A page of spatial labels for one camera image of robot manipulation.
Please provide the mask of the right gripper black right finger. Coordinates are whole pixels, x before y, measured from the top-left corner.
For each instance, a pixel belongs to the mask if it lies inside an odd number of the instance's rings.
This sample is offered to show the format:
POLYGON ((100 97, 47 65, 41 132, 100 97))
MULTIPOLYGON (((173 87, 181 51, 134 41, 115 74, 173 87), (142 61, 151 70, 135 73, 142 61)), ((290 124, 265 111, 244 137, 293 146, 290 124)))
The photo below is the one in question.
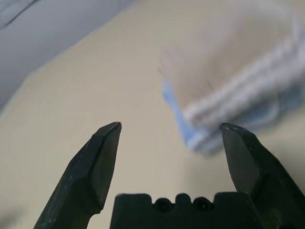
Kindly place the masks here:
POLYGON ((247 193, 266 229, 303 229, 305 197, 279 160, 250 131, 221 124, 229 172, 247 193))

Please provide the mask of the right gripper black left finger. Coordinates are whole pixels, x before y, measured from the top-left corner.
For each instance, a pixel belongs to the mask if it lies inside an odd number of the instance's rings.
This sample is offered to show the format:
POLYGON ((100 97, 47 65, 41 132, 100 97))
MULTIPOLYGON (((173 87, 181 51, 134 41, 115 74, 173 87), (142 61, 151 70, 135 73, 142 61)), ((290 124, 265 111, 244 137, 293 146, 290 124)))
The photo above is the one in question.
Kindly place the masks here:
POLYGON ((36 229, 85 229, 105 205, 122 130, 103 126, 72 158, 35 224, 36 229))

